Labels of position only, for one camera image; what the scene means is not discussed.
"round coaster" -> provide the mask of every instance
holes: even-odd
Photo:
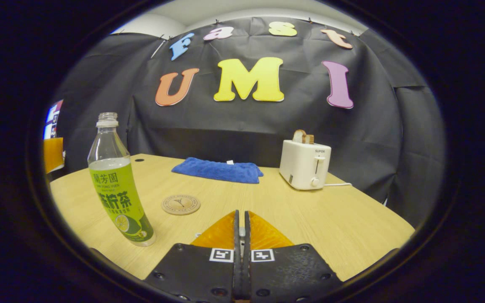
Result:
[[[186,194],[176,194],[164,199],[162,209],[172,215],[188,215],[200,208],[200,201]]]

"wooden table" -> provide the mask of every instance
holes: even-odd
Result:
[[[293,243],[310,243],[344,281],[390,250],[402,246],[414,232],[408,222],[352,186],[326,186],[298,191],[278,168],[260,167],[259,184],[210,180],[172,173],[183,162],[152,155],[134,155],[132,169],[140,200],[157,240],[148,247],[131,244],[104,211],[87,169],[51,182],[54,201],[83,243],[115,264],[144,279],[175,243],[189,244],[224,215],[239,210],[261,216]],[[326,183],[344,183],[328,174]],[[190,194],[201,207],[190,215],[169,215],[160,207],[164,198]]]

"black backdrop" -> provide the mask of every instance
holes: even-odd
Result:
[[[273,36],[269,23],[295,25],[296,36]],[[234,27],[221,40],[203,37],[218,27]],[[86,167],[98,113],[119,114],[119,135],[131,154],[198,157],[211,161],[254,162],[279,167],[282,141],[295,129],[331,146],[329,171],[383,202],[417,226],[431,210],[444,168],[445,139],[437,102],[416,68],[371,30],[356,37],[340,29],[351,50],[331,42],[325,25],[298,19],[262,17],[223,21],[190,32],[187,52],[174,61],[170,45],[157,37],[110,35],[70,71],[54,101],[64,98],[58,136],[64,138],[67,168]],[[262,57],[283,60],[282,102],[214,101],[225,59],[240,59],[250,70]],[[322,61],[348,68],[354,108],[327,103],[330,81]],[[177,72],[169,93],[179,90],[181,72],[199,68],[188,94],[160,107],[160,77]]]

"white cable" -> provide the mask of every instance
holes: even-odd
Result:
[[[155,52],[154,52],[154,53],[152,53],[152,55],[151,55],[151,58],[150,58],[150,59],[152,59],[152,56],[154,56],[154,55],[156,54],[156,52],[158,52],[158,50],[160,49],[160,46],[162,46],[162,44],[164,44],[164,42],[166,42],[166,40],[164,40],[164,41],[162,41],[162,43],[160,43],[160,45],[159,45],[159,46],[156,48]]]
[[[323,186],[344,186],[344,185],[351,185],[350,183],[338,183],[338,184],[325,184]]]

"letter m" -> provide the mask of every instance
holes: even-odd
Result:
[[[235,93],[231,91],[231,83],[239,93],[242,100],[246,100],[256,82],[258,88],[252,94],[257,101],[282,101],[283,93],[280,91],[278,72],[283,60],[275,57],[264,57],[258,60],[254,67],[248,71],[239,59],[220,61],[218,66],[222,69],[220,86],[214,94],[215,101],[231,101]]]

